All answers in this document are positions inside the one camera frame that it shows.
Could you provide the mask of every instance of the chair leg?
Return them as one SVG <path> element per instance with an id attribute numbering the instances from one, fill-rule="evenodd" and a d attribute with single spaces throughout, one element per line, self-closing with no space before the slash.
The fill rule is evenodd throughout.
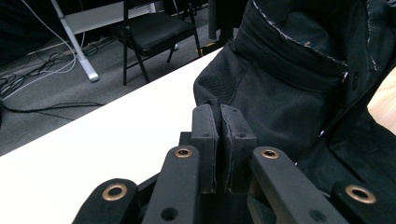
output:
<path id="1" fill-rule="evenodd" d="M 171 62 L 171 58 L 172 58 L 172 54 L 173 54 L 173 51 L 175 50 L 175 45 L 174 46 L 172 46 L 172 48 L 171 48 L 171 52 L 170 52 L 170 54 L 169 54 L 169 57 L 168 57 L 168 63 L 170 63 Z"/>
<path id="2" fill-rule="evenodd" d="M 149 83 L 148 72 L 146 71 L 145 65 L 143 65 L 142 57 L 140 57 L 140 54 L 138 54 L 136 51 L 134 53 L 136 55 L 137 61 L 139 62 L 140 69 L 142 69 L 143 76 L 145 76 L 146 82 Z"/>
<path id="3" fill-rule="evenodd" d="M 128 62 L 127 62 L 127 60 L 128 60 L 128 49 L 127 49 L 127 46 L 126 46 L 126 43 L 124 42 L 124 44 L 123 44 L 123 60 L 124 60 L 124 62 L 123 62 L 123 81 L 122 81 L 122 84 L 124 85 L 124 86 L 126 86 L 126 70 L 127 70 L 127 66 L 128 66 Z"/>
<path id="4" fill-rule="evenodd" d="M 197 45 L 197 51 L 198 51 L 198 57 L 202 57 L 202 53 L 201 53 L 201 47 L 199 45 L 199 39 L 198 39 L 198 34 L 195 32 L 194 34 L 195 37 L 195 44 Z"/>

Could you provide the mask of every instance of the chair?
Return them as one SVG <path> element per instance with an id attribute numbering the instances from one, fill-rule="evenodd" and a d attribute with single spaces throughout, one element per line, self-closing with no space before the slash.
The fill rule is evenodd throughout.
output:
<path id="1" fill-rule="evenodd" d="M 123 85 L 126 85 L 126 71 L 137 64 L 149 83 L 149 76 L 143 61 L 170 49 L 167 62 L 170 63 L 175 44 L 194 35 L 198 57 L 201 57 L 198 34 L 191 5 L 189 13 L 191 22 L 183 21 L 162 12 L 149 13 L 128 19 L 128 10 L 146 6 L 158 0 L 124 0 L 123 22 L 113 29 L 113 35 L 123 43 Z M 128 65 L 128 48 L 133 49 L 137 63 Z"/>

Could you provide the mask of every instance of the metal grommet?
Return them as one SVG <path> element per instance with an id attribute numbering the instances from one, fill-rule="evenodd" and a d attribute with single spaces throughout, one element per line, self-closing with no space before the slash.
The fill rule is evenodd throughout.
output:
<path id="1" fill-rule="evenodd" d="M 102 193 L 103 199 L 106 201 L 116 201 L 125 196 L 128 189 L 124 184 L 116 183 L 108 186 Z"/>
<path id="2" fill-rule="evenodd" d="M 175 151 L 175 155 L 179 158 L 187 158 L 192 155 L 192 152 L 187 148 L 181 148 Z"/>
<path id="3" fill-rule="evenodd" d="M 374 194 L 363 187 L 356 185 L 348 185 L 346 186 L 346 194 L 354 200 L 361 203 L 375 203 L 376 197 Z"/>
<path id="4" fill-rule="evenodd" d="M 276 159 L 279 157 L 279 154 L 271 149 L 265 149 L 262 151 L 262 156 L 268 159 Z"/>

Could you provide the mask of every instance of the table leg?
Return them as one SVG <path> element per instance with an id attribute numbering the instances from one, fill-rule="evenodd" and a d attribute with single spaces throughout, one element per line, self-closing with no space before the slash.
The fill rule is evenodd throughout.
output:
<path id="1" fill-rule="evenodd" d="M 61 8 L 58 5 L 58 2 L 56 0 L 51 0 L 51 3 L 55 7 L 59 20 L 61 21 L 62 26 L 64 27 L 64 30 L 67 33 L 67 36 L 72 42 L 72 45 L 78 56 L 78 61 L 81 64 L 82 68 L 84 69 L 85 73 L 87 74 L 88 79 L 90 80 L 90 82 L 95 82 L 99 80 L 99 76 L 96 74 L 91 63 L 88 61 L 88 59 L 85 57 L 84 53 L 82 52 L 81 48 L 79 47 L 76 37 L 74 36 L 70 26 L 67 24 L 66 17 L 62 13 Z"/>

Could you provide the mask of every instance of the gray floor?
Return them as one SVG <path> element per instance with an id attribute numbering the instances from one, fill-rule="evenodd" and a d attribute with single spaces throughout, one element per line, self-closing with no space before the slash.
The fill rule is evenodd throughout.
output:
<path id="1" fill-rule="evenodd" d="M 195 19 L 201 46 L 213 42 L 213 40 L 208 38 L 207 8 L 199 10 Z M 59 42 L 59 40 L 54 38 L 52 43 L 48 43 L 48 45 Z M 145 62 L 151 80 L 161 78 L 197 57 L 193 37 L 178 44 L 179 50 L 174 53 L 170 63 L 166 62 L 169 51 Z M 34 64 L 42 64 L 46 61 L 52 52 L 59 52 L 63 49 L 64 46 L 60 46 L 55 49 L 42 51 L 32 57 L 22 58 L 13 64 L 2 67 L 0 76 L 4 77 L 9 74 L 9 71 L 15 70 L 17 70 L 15 71 L 16 74 L 26 73 L 35 67 Z M 146 85 L 139 66 L 136 66 L 128 70 L 128 84 L 127 86 L 122 86 L 121 53 L 122 44 L 114 41 L 107 46 L 99 48 L 96 54 L 88 57 L 92 66 L 100 75 L 98 82 L 91 83 L 86 78 L 80 64 L 76 63 L 74 68 L 68 73 L 57 73 L 41 78 L 13 95 L 6 97 L 4 104 L 13 109 L 28 110 L 61 103 L 96 102 L 107 104 L 114 101 Z M 130 50 L 130 61 L 133 60 L 134 54 Z M 58 64 L 52 67 L 51 70 L 56 70 L 64 65 L 65 63 Z M 80 118 L 96 108 L 98 107 L 67 108 L 27 114 L 4 111 L 0 130 L 0 156 L 58 129 L 74 119 Z"/>

